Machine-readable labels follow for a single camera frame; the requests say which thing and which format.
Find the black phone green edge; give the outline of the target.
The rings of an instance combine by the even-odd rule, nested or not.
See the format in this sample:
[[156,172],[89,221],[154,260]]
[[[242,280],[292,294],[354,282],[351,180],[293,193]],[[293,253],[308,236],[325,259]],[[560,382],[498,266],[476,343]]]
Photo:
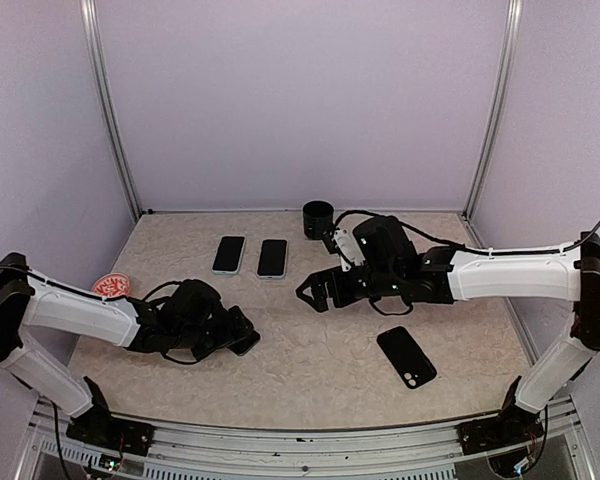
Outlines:
[[253,330],[244,339],[231,345],[229,349],[237,356],[244,356],[260,341],[260,339],[260,334]]

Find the black phone case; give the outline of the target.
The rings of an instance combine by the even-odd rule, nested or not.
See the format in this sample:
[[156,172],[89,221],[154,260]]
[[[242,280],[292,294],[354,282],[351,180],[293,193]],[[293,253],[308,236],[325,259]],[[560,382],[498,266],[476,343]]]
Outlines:
[[436,378],[433,363],[403,326],[380,333],[376,342],[408,389],[418,389]]

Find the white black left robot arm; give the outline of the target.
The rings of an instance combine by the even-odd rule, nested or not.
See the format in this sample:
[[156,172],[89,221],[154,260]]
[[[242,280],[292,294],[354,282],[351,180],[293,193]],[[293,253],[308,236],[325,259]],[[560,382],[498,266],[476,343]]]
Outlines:
[[190,365],[222,349],[242,356],[259,341],[242,310],[225,308],[209,284],[186,279],[170,285],[169,295],[154,288],[142,299],[98,296],[52,280],[11,253],[0,261],[0,368],[53,402],[98,444],[113,443],[120,424],[100,388],[73,376],[31,330],[87,336],[167,361],[171,351],[187,350]]

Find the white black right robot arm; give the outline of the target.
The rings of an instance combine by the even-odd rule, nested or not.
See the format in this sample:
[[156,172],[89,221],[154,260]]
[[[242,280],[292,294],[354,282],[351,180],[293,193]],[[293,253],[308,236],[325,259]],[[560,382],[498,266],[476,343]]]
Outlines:
[[551,398],[600,353],[600,237],[518,250],[475,249],[436,238],[392,215],[369,212],[351,231],[333,221],[323,241],[340,265],[314,272],[296,295],[317,312],[398,296],[453,304],[481,298],[570,301],[572,322],[510,387],[491,433],[515,442]]

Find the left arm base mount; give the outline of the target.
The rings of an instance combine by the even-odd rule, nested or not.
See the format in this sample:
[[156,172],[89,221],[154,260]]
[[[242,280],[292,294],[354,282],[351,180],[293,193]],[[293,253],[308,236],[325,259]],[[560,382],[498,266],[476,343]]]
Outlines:
[[145,457],[154,431],[148,423],[122,419],[110,413],[87,412],[70,421],[66,436],[88,445]]

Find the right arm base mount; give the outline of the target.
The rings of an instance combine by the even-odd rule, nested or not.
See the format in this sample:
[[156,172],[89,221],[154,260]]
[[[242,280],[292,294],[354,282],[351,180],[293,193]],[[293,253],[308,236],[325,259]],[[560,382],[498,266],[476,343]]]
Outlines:
[[521,423],[503,421],[499,417],[463,422],[456,430],[465,456],[522,444],[544,435],[539,420]]

